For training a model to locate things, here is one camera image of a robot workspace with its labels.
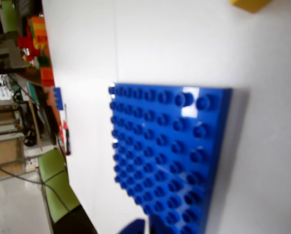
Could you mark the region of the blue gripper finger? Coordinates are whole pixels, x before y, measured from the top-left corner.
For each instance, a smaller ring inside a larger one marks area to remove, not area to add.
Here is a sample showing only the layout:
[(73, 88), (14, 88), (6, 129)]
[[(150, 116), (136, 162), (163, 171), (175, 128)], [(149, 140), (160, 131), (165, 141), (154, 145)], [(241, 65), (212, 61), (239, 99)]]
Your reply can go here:
[(122, 228), (118, 234), (144, 234), (145, 232), (145, 220), (135, 219)]

